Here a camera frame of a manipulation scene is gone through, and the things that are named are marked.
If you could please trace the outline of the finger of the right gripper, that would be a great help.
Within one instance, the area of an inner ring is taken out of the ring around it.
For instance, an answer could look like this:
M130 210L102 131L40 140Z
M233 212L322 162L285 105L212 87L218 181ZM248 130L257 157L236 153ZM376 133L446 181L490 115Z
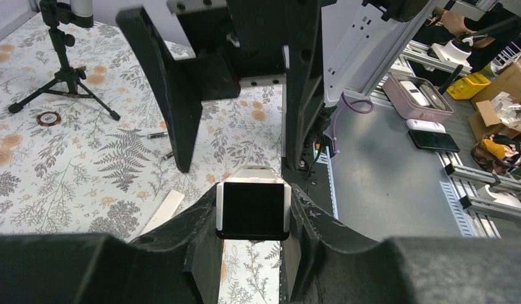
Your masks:
M177 168L190 171L204 101L235 98L240 84L226 52L175 60L142 6L122 9L117 25L136 55L157 101Z
M289 68L286 72L285 157L298 170L306 135L321 107L321 1L286 1Z

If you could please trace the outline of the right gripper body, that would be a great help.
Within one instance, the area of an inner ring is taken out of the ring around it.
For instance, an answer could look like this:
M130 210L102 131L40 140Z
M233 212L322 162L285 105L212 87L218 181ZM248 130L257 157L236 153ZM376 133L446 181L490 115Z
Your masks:
M197 57L222 53L243 87L286 81L284 1L167 1Z

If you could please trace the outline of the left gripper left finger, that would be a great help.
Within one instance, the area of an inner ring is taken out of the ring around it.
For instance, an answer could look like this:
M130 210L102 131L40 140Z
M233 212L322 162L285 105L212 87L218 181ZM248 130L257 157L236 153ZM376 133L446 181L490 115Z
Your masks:
M108 234L0 236L0 303L217 303L215 188L125 243Z

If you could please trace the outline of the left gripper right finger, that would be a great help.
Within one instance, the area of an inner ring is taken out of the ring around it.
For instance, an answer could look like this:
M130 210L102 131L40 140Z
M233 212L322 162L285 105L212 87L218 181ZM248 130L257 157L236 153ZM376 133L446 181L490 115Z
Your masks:
M292 187L282 303L521 303L521 239L374 241Z

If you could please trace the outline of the white remote control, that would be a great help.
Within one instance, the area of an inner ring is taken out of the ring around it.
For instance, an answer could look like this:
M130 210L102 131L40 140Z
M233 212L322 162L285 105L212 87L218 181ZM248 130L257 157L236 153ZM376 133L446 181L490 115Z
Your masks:
M216 186L215 233L221 239L284 241L292 187L271 167L244 166Z

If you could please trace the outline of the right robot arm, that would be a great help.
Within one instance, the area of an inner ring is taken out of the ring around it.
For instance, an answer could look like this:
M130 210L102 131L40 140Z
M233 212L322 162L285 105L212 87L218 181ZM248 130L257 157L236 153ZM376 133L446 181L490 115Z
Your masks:
M173 58L143 7L122 9L115 21L153 91L181 172L190 170L203 102L272 84L285 87L283 156L298 170L349 81L365 92L434 4L169 1L195 53L183 60Z

